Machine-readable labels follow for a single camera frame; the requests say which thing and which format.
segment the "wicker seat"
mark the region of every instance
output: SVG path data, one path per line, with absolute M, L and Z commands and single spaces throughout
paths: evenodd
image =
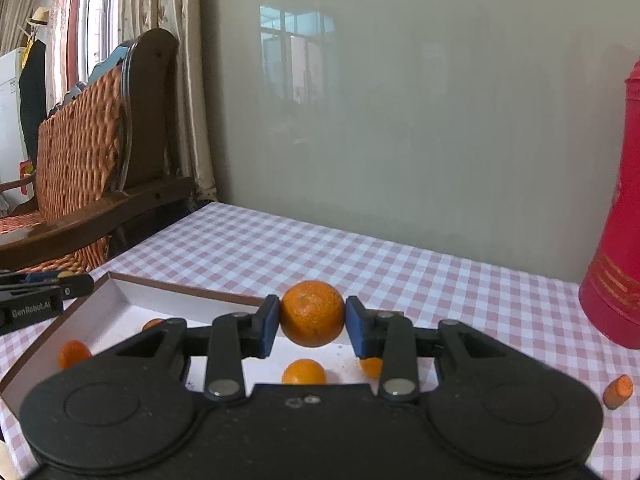
M 113 230 L 190 194 L 193 179 L 164 172 L 176 46 L 167 31 L 146 32 L 40 125 L 35 197 L 0 219 L 0 269 L 94 269 Z

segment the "refrigerator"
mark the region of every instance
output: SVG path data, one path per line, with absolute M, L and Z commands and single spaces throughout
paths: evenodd
M 24 176 L 25 168 L 29 166 L 27 147 L 20 127 L 18 80 L 23 53 L 23 48 L 17 48 L 0 57 L 0 183 L 20 179 L 21 175 Z M 9 211 L 32 196 L 31 184 L 2 193 Z

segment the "red container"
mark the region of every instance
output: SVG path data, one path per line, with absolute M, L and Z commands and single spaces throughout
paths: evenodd
M 579 297 L 584 313 L 605 336 L 640 349 L 640 61 L 626 80 L 618 186 Z

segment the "checkered tablecloth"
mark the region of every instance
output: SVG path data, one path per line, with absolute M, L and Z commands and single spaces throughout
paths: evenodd
M 282 295 L 301 280 L 331 283 L 370 308 L 401 310 L 419 326 L 454 318 L 589 385 L 597 394 L 620 374 L 640 384 L 640 355 L 602 336 L 578 304 L 578 286 L 224 204 L 211 204 L 93 272 L 107 270 L 237 294 Z M 0 337 L 0 374 L 46 323 Z M 422 388 L 433 388 L 430 360 Z M 640 474 L 640 397 L 615 412 L 589 464 L 607 479 Z M 34 464 L 17 421 L 0 426 L 20 474 Z

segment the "wooden chair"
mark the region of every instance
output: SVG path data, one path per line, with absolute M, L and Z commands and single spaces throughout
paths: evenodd
M 32 200 L 0 218 L 0 269 L 91 270 L 125 222 L 190 196 L 192 178 L 166 174 L 176 48 L 170 32 L 145 32 L 124 62 L 40 125 L 35 177 L 0 184 L 35 186 Z

